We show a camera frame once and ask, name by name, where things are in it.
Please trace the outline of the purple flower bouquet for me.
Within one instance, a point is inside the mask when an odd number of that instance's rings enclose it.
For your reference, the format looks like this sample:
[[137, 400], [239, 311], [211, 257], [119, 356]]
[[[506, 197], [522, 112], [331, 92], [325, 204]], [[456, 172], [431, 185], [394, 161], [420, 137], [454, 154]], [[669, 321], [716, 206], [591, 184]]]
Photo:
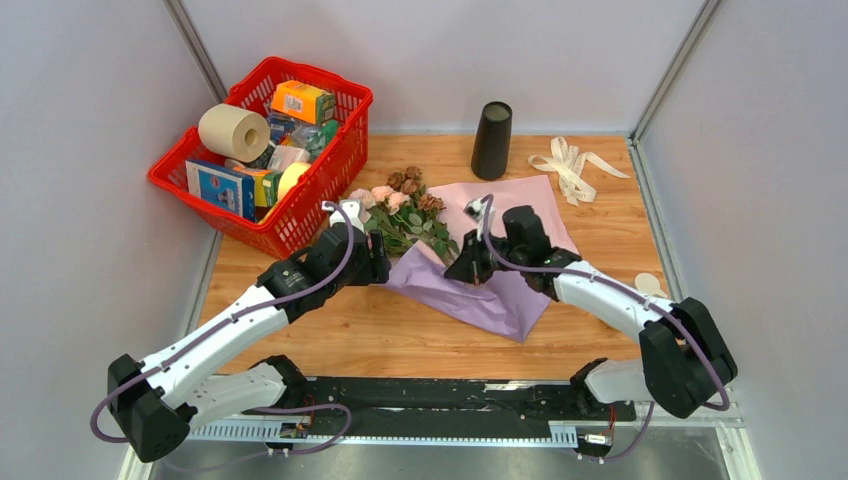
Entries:
[[429, 192], [422, 170], [416, 166], [391, 173], [382, 185], [356, 189], [348, 198], [360, 201], [365, 229], [382, 232], [392, 259], [415, 245], [428, 247], [445, 264], [460, 253], [447, 224], [440, 219], [445, 209], [443, 199]]

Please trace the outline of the pink and purple wrapping paper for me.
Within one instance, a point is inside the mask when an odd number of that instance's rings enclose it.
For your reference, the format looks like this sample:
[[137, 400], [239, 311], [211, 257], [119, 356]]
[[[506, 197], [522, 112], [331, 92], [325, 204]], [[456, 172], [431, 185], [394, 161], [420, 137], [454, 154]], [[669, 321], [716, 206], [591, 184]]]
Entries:
[[[561, 219], [550, 179], [545, 175], [484, 183], [453, 183], [431, 187], [429, 193], [442, 199], [445, 209], [439, 219], [447, 224], [450, 238], [462, 242], [476, 228], [464, 212], [473, 199], [494, 196], [492, 234], [503, 236], [500, 215], [506, 210], [529, 205], [541, 219], [551, 244], [577, 250]], [[469, 285], [443, 277], [446, 266], [432, 249], [415, 245], [390, 270], [385, 287], [452, 318], [490, 333], [524, 341], [551, 300], [527, 286], [518, 272], [496, 272], [485, 284]]]

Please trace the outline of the cream ribbon with gold print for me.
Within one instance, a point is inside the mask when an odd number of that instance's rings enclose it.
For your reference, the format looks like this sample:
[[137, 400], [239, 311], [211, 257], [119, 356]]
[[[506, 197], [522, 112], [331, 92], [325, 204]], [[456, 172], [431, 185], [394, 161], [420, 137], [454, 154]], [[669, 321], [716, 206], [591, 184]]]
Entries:
[[613, 167], [596, 153], [581, 151], [579, 147], [569, 144], [564, 136], [550, 140], [549, 155], [531, 155], [527, 163], [538, 171], [555, 173], [560, 193], [567, 203], [573, 206], [593, 203], [596, 199], [597, 190], [582, 178], [587, 164], [615, 178], [629, 178], [628, 174]]

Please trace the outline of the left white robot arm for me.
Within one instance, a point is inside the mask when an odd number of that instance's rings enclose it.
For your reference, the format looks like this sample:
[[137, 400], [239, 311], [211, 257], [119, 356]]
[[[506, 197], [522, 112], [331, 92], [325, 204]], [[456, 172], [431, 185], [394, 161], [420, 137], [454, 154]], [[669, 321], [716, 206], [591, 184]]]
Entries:
[[178, 342], [142, 360], [124, 354], [107, 369], [107, 395], [89, 428], [127, 443], [143, 462], [176, 450], [193, 431], [244, 412], [311, 416], [306, 379], [284, 355], [245, 372], [218, 370], [262, 338], [324, 306], [347, 286], [384, 284], [390, 262], [382, 233], [334, 221], [311, 246], [272, 263], [229, 307]]

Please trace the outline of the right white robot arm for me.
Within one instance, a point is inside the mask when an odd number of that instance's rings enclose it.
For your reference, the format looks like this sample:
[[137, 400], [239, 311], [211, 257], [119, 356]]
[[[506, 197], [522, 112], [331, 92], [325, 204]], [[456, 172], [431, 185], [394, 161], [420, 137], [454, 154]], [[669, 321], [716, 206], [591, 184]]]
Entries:
[[578, 415], [596, 418], [624, 401], [653, 402], [681, 419], [700, 408], [730, 408], [727, 386], [738, 367], [704, 303], [642, 293], [602, 273], [553, 245], [529, 205], [503, 214], [503, 237], [491, 233], [492, 196], [470, 201], [464, 212], [477, 225], [464, 235], [446, 278], [482, 285], [498, 271], [518, 272], [533, 291], [592, 314], [638, 345], [637, 360], [599, 358], [572, 376], [570, 402]]

